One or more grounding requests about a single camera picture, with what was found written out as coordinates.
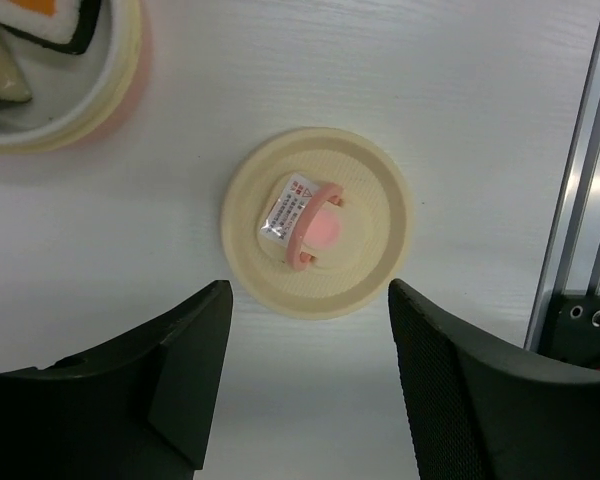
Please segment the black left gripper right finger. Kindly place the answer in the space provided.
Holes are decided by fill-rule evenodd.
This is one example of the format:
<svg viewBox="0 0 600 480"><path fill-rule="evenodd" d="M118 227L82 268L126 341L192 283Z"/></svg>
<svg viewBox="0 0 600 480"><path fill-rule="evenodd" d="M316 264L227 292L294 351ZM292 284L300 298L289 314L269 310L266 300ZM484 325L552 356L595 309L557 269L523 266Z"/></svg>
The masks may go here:
<svg viewBox="0 0 600 480"><path fill-rule="evenodd" d="M600 479L600 371L510 344L402 280L391 328L423 479Z"/></svg>

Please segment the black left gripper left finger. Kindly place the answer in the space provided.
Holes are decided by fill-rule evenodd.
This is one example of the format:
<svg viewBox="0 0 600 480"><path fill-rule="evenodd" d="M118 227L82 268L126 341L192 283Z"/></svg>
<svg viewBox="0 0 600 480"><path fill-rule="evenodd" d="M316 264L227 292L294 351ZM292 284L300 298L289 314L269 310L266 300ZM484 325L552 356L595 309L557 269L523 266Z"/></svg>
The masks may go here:
<svg viewBox="0 0 600 480"><path fill-rule="evenodd" d="M233 292L170 311L54 365L0 373L0 479L190 479L203 468Z"/></svg>

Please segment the cream lid with pink ring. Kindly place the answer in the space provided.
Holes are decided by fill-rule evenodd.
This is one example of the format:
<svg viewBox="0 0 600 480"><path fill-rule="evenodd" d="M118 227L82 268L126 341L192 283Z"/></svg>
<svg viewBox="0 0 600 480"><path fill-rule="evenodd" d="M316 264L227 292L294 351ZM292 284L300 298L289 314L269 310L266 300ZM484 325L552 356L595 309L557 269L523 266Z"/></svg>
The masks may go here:
<svg viewBox="0 0 600 480"><path fill-rule="evenodd" d="M396 163L334 128L296 129L256 147L233 175L220 215L239 283L271 310L306 320L373 300L401 268L412 226Z"/></svg>

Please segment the pink lunch box bowl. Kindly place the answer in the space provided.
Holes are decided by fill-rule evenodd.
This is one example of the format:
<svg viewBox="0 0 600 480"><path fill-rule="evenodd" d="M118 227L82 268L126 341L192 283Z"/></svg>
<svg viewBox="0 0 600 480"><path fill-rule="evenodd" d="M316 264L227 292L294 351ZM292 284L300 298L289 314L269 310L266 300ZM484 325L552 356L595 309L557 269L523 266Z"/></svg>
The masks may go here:
<svg viewBox="0 0 600 480"><path fill-rule="evenodd" d="M82 55L2 34L31 88L24 105L0 110L0 154L42 153L101 140L140 103L150 79L152 38L141 1L105 1Z"/></svg>

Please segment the sushi roll orange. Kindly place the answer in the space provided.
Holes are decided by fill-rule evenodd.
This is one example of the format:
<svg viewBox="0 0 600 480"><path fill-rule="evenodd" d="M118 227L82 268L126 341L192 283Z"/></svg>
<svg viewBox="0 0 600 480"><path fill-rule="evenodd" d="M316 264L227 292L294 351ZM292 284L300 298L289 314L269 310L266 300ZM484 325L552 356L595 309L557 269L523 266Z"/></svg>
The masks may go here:
<svg viewBox="0 0 600 480"><path fill-rule="evenodd" d="M0 26L56 52L81 55L95 33L100 0L0 1Z"/></svg>

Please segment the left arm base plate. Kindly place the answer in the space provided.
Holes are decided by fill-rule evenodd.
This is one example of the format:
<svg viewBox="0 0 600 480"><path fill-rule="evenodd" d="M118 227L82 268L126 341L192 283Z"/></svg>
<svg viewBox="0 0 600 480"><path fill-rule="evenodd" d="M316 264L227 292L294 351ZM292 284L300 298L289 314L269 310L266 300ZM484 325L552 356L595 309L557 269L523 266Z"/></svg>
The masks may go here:
<svg viewBox="0 0 600 480"><path fill-rule="evenodd" d="M537 352L600 371L600 296L560 295L549 304Z"/></svg>

